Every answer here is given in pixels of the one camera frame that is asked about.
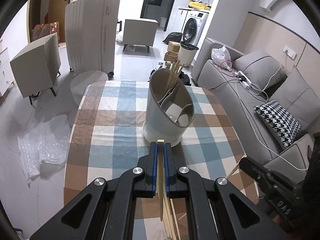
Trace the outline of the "wooden chopstick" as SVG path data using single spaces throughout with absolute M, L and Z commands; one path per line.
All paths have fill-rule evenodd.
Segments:
M 158 146 L 158 161 L 157 161 L 157 189 L 158 189 L 158 199 L 159 199 L 159 211 L 160 211 L 160 220 L 163 220 L 163 197 L 164 197 L 164 140 L 157 140 Z
M 164 217 L 165 217 L 165 228 L 168 231 L 169 239 L 172 239 L 172 231 L 171 231 L 171 224 L 169 219 L 169 209 L 168 209 L 168 200 L 167 197 L 164 197 Z
M 240 165 L 240 161 L 245 158 L 246 155 L 244 154 L 240 160 L 236 163 L 236 166 L 231 170 L 231 172 L 226 176 L 227 179 L 229 179 L 238 169 L 239 169 L 239 165 Z
M 175 208 L 174 208 L 174 202 L 173 202 L 172 199 L 170 199 L 170 205 L 171 205 L 171 209 L 172 209 L 172 215 L 173 215 L 173 220 L 174 220 L 174 228 L 175 228 L 175 231 L 176 231 L 176 236 L 177 236 L 178 240 L 181 240 L 180 230 L 179 230 L 179 227 L 178 227 L 176 212 L 175 212 Z

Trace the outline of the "white utensil holder bucket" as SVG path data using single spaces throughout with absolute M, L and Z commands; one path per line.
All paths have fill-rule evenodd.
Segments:
M 161 68 L 150 77 L 143 135 L 151 142 L 164 140 L 176 146 L 194 117 L 194 105 L 181 79 L 167 88 L 170 71 Z

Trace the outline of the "houndstooth pillow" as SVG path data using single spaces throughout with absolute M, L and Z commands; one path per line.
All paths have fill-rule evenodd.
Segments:
M 253 109 L 284 150 L 294 143 L 302 131 L 301 124 L 274 99 Z

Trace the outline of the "grey sofa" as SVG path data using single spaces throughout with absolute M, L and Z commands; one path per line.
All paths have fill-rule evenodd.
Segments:
M 238 78 L 239 70 L 233 67 L 229 72 L 212 61 L 212 49 L 222 46 L 223 43 L 214 39 L 204 40 L 191 72 L 193 80 L 218 98 L 247 156 L 300 183 L 307 174 L 308 150 L 313 146 L 310 132 L 319 121 L 319 97 L 296 67 L 292 68 L 285 80 L 268 89 L 260 90 L 255 84 L 244 89 Z M 234 48 L 226 48 L 232 63 L 244 56 Z M 253 109 L 272 99 L 290 112 L 302 127 L 294 143 L 285 150 Z

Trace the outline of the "bubble wrap sheet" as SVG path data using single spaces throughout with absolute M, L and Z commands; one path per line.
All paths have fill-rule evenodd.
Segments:
M 71 127 L 66 115 L 38 124 L 18 138 L 21 168 L 27 187 L 37 178 L 49 178 L 65 167 Z

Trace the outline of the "white power strip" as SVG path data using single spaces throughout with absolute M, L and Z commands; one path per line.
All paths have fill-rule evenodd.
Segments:
M 244 89 L 249 89 L 252 87 L 252 82 L 242 71 L 238 71 L 238 78 Z

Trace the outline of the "grey sofa cushion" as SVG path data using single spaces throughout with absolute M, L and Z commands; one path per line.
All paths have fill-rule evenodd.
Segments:
M 233 67 L 242 71 L 260 90 L 268 89 L 287 78 L 284 66 L 262 50 L 236 59 Z

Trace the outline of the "white plastic bag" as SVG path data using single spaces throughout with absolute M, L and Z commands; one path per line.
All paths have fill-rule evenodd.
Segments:
M 213 48 L 211 52 L 212 61 L 219 67 L 231 72 L 232 61 L 229 51 L 226 46 L 223 45 L 221 48 Z

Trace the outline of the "cream trash bin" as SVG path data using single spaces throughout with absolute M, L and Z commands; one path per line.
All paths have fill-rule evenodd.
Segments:
M 181 41 L 177 59 L 184 67 L 189 67 L 198 50 L 197 46 Z

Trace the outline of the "white drawer cabinet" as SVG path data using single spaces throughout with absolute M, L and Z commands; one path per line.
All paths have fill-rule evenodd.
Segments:
M 0 96 L 3 97 L 9 86 L 14 82 L 14 75 L 10 65 L 10 57 L 7 48 L 4 48 L 0 54 Z

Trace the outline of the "cardboard box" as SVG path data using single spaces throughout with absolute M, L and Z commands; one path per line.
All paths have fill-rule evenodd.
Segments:
M 178 53 L 180 50 L 181 44 L 180 42 L 169 41 L 167 51 L 173 51 Z

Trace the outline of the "white ribbed suitcase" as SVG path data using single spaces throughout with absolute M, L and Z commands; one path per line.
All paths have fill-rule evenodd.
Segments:
M 120 0 L 77 0 L 65 9 L 65 40 L 70 68 L 114 76 Z

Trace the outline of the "white washing machine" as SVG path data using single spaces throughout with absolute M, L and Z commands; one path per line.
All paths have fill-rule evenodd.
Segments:
M 208 13 L 204 11 L 191 10 L 187 13 L 182 31 L 182 41 L 197 46 Z

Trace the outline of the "yellow crate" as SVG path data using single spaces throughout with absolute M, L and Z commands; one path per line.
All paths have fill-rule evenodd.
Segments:
M 193 8 L 193 9 L 199 9 L 199 10 L 210 10 L 211 6 L 202 3 L 202 2 L 196 2 L 196 1 L 189 1 L 188 7 Z

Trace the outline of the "wooden door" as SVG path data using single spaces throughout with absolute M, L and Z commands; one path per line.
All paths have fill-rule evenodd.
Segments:
M 65 9 L 71 0 L 49 0 L 48 21 L 59 23 L 60 42 L 65 42 Z

